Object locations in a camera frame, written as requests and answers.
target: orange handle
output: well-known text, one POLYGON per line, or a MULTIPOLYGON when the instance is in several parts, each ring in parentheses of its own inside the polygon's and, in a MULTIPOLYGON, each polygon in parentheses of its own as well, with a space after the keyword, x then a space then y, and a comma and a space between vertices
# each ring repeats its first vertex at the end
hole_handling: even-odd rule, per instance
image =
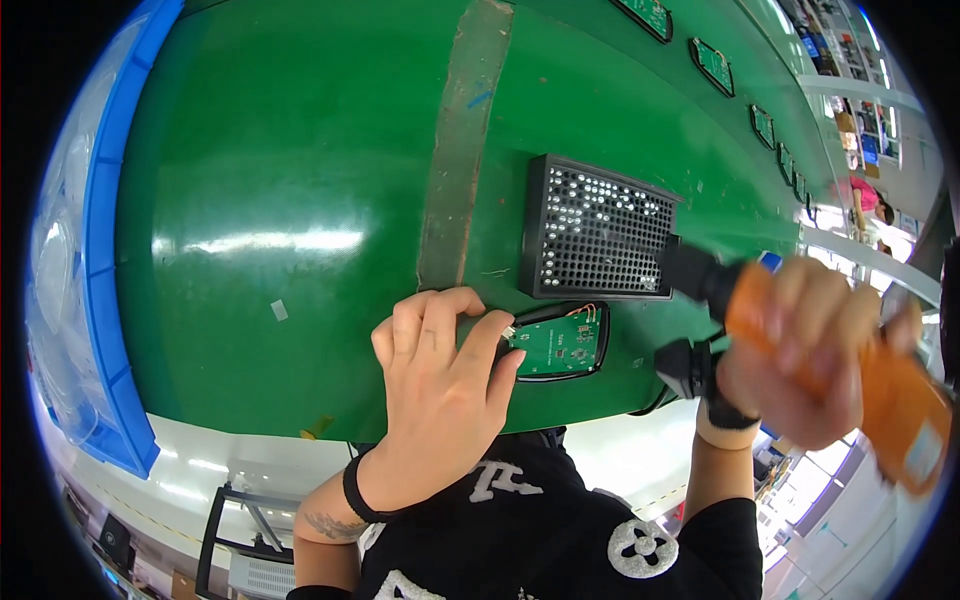
MULTIPOLYGON (((763 352, 776 351, 763 323, 773 275, 757 264, 744 267, 727 307, 724 325, 734 339, 763 352)), ((859 351, 863 389, 863 434, 870 439, 880 471, 920 495, 936 485, 947 456, 952 413, 947 402, 910 356, 895 355, 878 339, 859 351)), ((801 365, 794 382, 811 396, 827 395, 826 381, 801 365)))

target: right hand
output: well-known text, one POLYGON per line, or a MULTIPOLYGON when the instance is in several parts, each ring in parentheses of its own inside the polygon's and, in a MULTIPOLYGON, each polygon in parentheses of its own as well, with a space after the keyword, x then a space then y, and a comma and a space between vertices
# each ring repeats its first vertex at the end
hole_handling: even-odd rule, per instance
POLYGON ((420 292, 398 302, 373 331, 387 387, 387 435, 364 455, 357 483, 375 511, 399 510, 455 483, 503 428, 526 352, 504 356, 491 377, 500 335, 514 321, 502 310, 481 319, 458 352, 457 315, 484 310, 468 287, 420 292))
MULTIPOLYGON (((869 285, 852 290, 843 274, 819 260, 795 257, 774 277, 768 306, 767 337, 779 354, 734 341, 717 367, 717 383, 741 413, 762 417, 797 446, 827 447, 862 421, 857 353, 877 336, 880 297, 869 285), (793 382, 801 363, 830 382, 826 398, 793 382)), ((911 301, 886 325, 886 343, 895 353, 916 348, 920 315, 911 301)))

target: screwdriver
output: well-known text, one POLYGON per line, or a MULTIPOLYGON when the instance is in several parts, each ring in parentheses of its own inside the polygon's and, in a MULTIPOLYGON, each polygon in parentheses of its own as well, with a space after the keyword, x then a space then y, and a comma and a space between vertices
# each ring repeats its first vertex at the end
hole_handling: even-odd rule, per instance
MULTIPOLYGON (((756 263, 720 264, 688 244, 668 246, 659 259, 662 282, 698 302, 734 340, 769 356, 776 348, 764 333, 763 315, 773 274, 756 263)), ((863 393, 861 431, 870 440, 876 464, 888 479, 912 495, 936 485, 947 456, 952 411, 947 392, 911 356, 896 355, 879 336, 858 351, 863 393)), ((800 365, 793 381, 824 399, 828 382, 800 365)))

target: forearm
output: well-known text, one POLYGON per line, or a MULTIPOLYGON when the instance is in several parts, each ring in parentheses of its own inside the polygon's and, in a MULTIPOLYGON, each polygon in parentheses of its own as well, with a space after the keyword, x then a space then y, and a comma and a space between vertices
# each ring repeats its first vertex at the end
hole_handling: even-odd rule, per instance
POLYGON ((354 543, 367 526, 347 504, 344 472, 340 471, 301 502, 294 519, 294 535, 315 543, 354 543))
POLYGON ((367 529, 344 497, 344 473, 312 491, 294 518, 297 586, 333 586, 353 591, 360 580, 356 541, 367 529))
POLYGON ((863 191, 859 189, 853 190, 853 213, 856 215, 856 225, 864 229, 867 226, 867 220, 863 216, 863 206, 860 205, 861 200, 863 199, 863 191))
POLYGON ((742 431, 721 430, 710 425, 706 404, 697 414, 686 488, 684 523, 706 507, 730 498, 754 498, 752 445, 758 425, 742 431))

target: woman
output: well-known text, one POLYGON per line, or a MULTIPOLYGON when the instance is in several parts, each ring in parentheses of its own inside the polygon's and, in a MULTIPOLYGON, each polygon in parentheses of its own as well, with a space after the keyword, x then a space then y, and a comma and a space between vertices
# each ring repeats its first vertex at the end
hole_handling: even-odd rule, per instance
POLYGON ((853 211, 856 214, 857 228, 866 230, 867 221, 863 215, 870 210, 887 225, 894 224, 894 208, 883 200, 872 185, 855 175, 850 175, 850 184, 853 187, 853 211))

